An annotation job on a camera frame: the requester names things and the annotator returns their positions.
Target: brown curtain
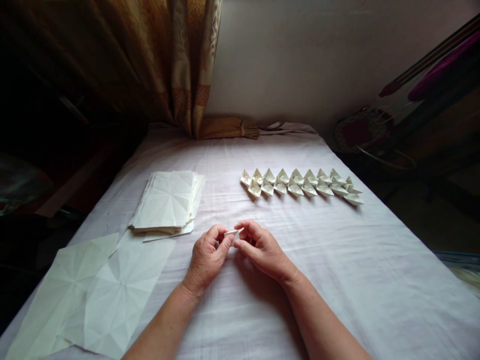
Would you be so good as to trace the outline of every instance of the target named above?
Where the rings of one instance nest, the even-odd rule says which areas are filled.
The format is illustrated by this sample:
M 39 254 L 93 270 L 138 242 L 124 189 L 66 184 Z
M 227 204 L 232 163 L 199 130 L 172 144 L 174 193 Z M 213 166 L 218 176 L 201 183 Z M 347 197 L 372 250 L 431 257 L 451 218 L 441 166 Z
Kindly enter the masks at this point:
M 166 122 L 197 139 L 258 137 L 253 121 L 204 119 L 221 0 L 3 0 L 7 41 L 73 102 Z

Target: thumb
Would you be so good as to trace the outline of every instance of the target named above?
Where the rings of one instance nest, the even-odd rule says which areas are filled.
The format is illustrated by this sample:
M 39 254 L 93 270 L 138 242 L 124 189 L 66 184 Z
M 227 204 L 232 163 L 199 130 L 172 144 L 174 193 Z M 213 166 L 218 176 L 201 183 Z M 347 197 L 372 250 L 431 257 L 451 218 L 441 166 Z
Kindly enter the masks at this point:
M 230 247 L 232 246 L 233 242 L 234 242 L 234 236 L 228 235 L 226 238 L 223 239 L 217 251 L 220 251 L 221 255 L 223 257 L 226 257 L 227 254 L 229 253 Z
M 257 254 L 257 248 L 246 242 L 245 240 L 235 240 L 233 246 L 239 249 L 247 258 L 252 260 Z

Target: hand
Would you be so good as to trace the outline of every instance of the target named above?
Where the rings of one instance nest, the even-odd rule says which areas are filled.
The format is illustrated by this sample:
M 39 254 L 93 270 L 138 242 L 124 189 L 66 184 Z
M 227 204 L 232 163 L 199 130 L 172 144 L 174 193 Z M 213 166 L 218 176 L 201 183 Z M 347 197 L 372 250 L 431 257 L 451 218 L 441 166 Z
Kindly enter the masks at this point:
M 214 225 L 193 246 L 190 266 L 183 279 L 183 285 L 192 294 L 201 295 L 219 274 L 234 240 L 233 235 L 224 238 L 227 231 L 226 227 Z M 217 241 L 221 244 L 215 248 Z
M 233 246 L 238 248 L 262 272 L 282 285 L 294 280 L 297 267 L 285 255 L 270 231 L 253 220 L 243 220 L 233 227 L 240 232 L 240 240 Z

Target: forearm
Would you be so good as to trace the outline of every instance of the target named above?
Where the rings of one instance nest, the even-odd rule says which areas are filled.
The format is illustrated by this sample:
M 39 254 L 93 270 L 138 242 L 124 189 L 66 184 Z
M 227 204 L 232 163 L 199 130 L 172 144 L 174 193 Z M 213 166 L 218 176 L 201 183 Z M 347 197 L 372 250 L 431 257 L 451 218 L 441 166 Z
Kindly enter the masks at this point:
M 371 359 L 299 270 L 281 282 L 311 359 Z
M 202 296 L 203 291 L 192 293 L 178 284 L 123 359 L 175 359 Z

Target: bed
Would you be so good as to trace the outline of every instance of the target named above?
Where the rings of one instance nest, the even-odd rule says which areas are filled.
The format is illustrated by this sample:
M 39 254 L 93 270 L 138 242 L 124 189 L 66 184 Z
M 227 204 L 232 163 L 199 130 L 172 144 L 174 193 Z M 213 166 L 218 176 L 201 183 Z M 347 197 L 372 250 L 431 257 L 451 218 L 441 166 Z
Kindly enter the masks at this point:
M 351 176 L 365 205 L 338 196 L 287 194 L 253 200 L 245 168 L 290 175 L 335 168 Z M 186 273 L 192 246 L 213 224 L 251 218 L 269 229 L 340 320 L 375 359 L 479 359 L 480 301 L 306 125 L 247 138 L 192 140 L 154 127 L 88 215 L 70 245 L 126 231 L 149 175 L 206 176 L 192 233 L 176 246 L 147 302 L 132 343 Z M 34 294 L 0 338 L 8 351 Z M 108 359 L 72 346 L 48 359 Z M 307 353 L 282 289 L 231 248 L 187 329 L 178 359 L 304 359 Z

